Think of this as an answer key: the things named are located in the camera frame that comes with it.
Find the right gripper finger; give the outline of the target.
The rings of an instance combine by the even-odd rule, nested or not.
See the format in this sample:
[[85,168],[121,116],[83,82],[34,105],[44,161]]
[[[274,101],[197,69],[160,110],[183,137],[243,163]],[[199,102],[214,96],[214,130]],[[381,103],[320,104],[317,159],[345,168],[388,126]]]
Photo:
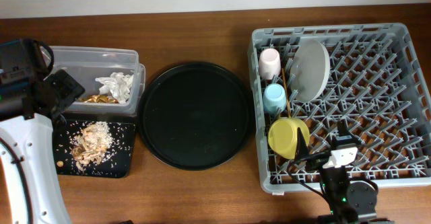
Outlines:
[[295,152],[295,160],[301,160],[309,156],[306,140],[300,128],[297,128],[297,146]]
[[336,146],[359,146],[360,140],[356,135],[353,135],[347,128],[347,123],[339,121],[337,123],[338,136],[336,137]]

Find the yellow bowl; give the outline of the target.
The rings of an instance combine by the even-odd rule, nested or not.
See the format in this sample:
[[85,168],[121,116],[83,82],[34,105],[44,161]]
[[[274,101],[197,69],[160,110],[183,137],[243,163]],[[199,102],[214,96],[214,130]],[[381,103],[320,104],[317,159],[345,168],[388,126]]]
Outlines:
[[269,128],[267,141],[271,149],[285,159],[293,159],[296,154],[298,128],[301,130],[306,145],[310,141],[309,129],[304,121],[298,118],[280,118]]

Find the gold brown snack wrapper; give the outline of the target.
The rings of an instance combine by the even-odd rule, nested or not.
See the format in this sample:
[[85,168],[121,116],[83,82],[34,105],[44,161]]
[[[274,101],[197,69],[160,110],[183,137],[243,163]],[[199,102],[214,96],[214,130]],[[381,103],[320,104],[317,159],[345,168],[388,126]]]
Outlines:
[[79,101],[83,103],[118,104],[118,100],[108,95],[92,95],[86,98],[80,98]]

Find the food scraps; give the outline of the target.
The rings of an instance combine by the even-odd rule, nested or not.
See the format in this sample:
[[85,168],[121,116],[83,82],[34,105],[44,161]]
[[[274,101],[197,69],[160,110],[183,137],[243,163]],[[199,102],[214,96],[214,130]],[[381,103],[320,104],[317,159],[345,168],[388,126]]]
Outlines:
[[[84,171],[91,163],[99,165],[107,159],[108,150],[114,146],[113,135],[108,123],[98,121],[90,123],[78,130],[72,137],[72,160],[79,171]],[[63,162],[55,161],[55,167],[63,166]]]

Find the blue cup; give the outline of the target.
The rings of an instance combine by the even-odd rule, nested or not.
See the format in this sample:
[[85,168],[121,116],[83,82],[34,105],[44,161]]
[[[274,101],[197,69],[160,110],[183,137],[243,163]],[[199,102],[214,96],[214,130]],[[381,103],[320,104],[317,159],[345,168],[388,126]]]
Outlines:
[[265,88],[263,93],[263,109],[268,114],[276,114],[278,110],[287,107],[286,93],[283,86],[272,83]]

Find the white tissue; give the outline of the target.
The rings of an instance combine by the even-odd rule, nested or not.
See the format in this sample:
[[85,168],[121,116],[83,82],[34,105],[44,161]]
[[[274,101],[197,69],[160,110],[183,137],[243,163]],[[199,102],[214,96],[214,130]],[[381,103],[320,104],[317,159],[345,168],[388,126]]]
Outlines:
[[102,84],[100,94],[108,94],[120,104],[125,104],[130,98],[133,75],[114,72],[109,77],[95,78],[95,81]]

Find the grey plate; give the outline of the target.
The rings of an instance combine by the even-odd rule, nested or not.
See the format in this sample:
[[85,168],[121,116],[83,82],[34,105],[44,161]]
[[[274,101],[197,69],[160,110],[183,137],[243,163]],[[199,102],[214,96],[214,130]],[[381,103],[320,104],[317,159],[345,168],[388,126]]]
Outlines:
[[318,40],[307,40],[301,44],[293,58],[290,75],[295,76],[291,90],[296,90],[299,102],[317,99],[329,80],[330,59],[325,46]]

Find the wooden chopstick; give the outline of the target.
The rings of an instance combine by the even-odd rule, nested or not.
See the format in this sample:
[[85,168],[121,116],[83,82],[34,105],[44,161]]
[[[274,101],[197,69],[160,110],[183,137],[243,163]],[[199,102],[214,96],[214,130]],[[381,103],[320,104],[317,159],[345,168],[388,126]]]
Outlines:
[[284,86],[284,91],[286,93],[286,108],[287,108],[287,114],[288,117],[291,118],[291,109],[290,109],[290,101],[289,101],[289,95],[288,95],[288,89],[287,89],[287,81],[286,81],[286,74],[284,69],[281,70],[281,75],[282,75],[282,80],[283,80],[283,86]]

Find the pink cup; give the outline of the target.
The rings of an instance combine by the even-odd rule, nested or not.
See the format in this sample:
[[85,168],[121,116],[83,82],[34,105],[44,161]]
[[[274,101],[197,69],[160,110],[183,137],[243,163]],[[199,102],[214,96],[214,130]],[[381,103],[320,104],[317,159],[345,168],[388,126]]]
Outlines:
[[279,53],[274,48],[266,48],[259,56],[259,76],[261,79],[272,80],[281,71]]

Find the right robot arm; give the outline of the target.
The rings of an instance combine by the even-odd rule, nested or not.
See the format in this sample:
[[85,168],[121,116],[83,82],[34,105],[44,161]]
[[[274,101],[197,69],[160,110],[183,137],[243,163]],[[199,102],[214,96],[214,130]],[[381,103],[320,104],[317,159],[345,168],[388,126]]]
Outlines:
[[366,178],[347,174],[346,166],[356,159],[361,140],[342,121],[337,123],[337,131],[339,134],[331,139],[329,149],[310,154],[304,135],[298,128],[295,158],[289,164],[304,163],[307,171],[316,170],[320,175],[320,191],[292,178],[329,205],[330,213],[318,216],[317,223],[391,223],[387,218],[377,217],[378,185]]

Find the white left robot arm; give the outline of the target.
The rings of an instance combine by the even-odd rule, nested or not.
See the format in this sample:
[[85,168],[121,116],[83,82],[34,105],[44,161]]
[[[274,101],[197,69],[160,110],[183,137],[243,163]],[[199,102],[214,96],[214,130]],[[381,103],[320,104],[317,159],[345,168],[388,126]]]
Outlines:
[[53,123],[85,89],[65,70],[36,86],[32,118],[1,122],[1,164],[13,223],[70,223],[53,155]]

